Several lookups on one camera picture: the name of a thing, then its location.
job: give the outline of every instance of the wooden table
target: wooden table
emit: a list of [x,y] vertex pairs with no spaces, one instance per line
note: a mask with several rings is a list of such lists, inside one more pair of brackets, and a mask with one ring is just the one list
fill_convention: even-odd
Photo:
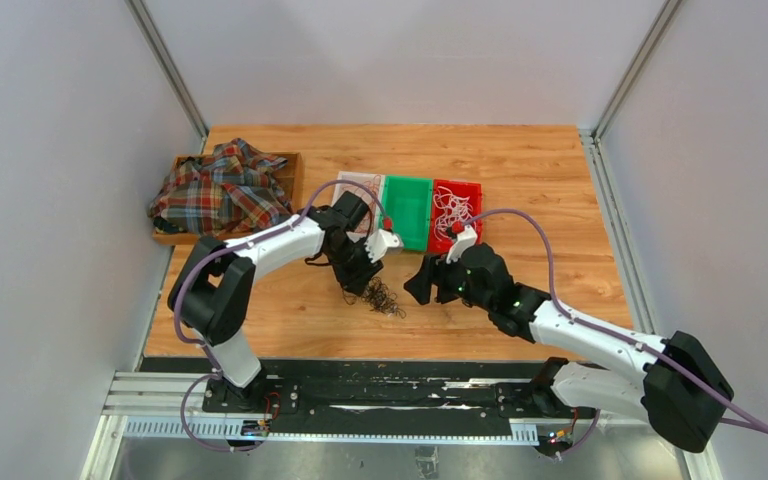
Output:
[[[545,228],[557,263],[558,293],[573,307],[624,327],[623,296],[586,159],[573,127],[345,125],[216,126],[205,152],[241,137],[265,151],[298,151],[306,163],[304,198],[340,170],[479,182],[484,208],[514,207]],[[328,204],[329,188],[316,205]],[[519,217],[487,219],[483,240],[500,253],[516,281],[548,288],[546,253]],[[166,307],[169,289],[190,247],[176,248],[146,355],[199,355],[180,343]],[[421,255],[384,260],[381,279],[398,293],[405,318],[347,305],[331,269],[301,261],[261,279],[244,329],[259,356],[543,360],[563,351],[499,332],[477,308],[460,302],[416,305],[402,284]]]

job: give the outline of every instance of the white wall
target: white wall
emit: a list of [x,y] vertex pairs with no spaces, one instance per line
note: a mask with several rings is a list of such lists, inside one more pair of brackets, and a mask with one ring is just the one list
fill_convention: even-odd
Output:
[[[768,2],[685,2],[604,146],[657,322],[768,421]],[[713,445],[724,478],[768,478],[768,437]]]
[[663,0],[150,0],[228,123],[593,126]]
[[145,206],[196,147],[125,2],[0,2],[0,479],[78,476],[165,267]]

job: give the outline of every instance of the wooden tray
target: wooden tray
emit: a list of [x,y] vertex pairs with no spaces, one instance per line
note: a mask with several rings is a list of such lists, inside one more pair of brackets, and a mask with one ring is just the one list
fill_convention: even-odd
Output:
[[[284,189],[284,193],[290,198],[290,204],[293,206],[293,211],[298,211],[302,208],[302,181],[304,180],[304,162],[302,161],[302,154],[296,152],[275,152],[274,155],[278,155],[287,159],[287,165],[284,168],[275,172],[275,180],[278,185]],[[174,166],[177,167],[181,162],[185,161],[189,157],[203,158],[207,155],[179,155],[175,157]],[[231,238],[245,237],[252,232],[234,232],[223,233],[216,237],[220,240],[228,240]],[[160,233],[157,230],[153,230],[151,236],[157,243],[162,245],[194,245],[201,235],[195,233]]]

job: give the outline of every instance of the red plaid fabric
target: red plaid fabric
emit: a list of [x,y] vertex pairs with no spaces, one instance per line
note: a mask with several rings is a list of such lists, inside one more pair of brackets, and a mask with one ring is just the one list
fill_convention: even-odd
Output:
[[272,174],[287,159],[237,138],[213,155],[190,157],[166,177],[148,216],[158,230],[216,235],[262,230],[290,215],[290,202]]

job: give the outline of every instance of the tangled black cable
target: tangled black cable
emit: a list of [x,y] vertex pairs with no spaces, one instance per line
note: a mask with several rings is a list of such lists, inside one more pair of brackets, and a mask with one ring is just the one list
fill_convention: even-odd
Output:
[[391,292],[390,288],[381,281],[379,277],[372,277],[367,284],[363,295],[358,297],[343,290],[343,300],[349,305],[357,303],[358,298],[361,302],[372,307],[373,312],[386,313],[387,315],[398,315],[399,318],[405,318],[407,314],[396,303],[396,293]]

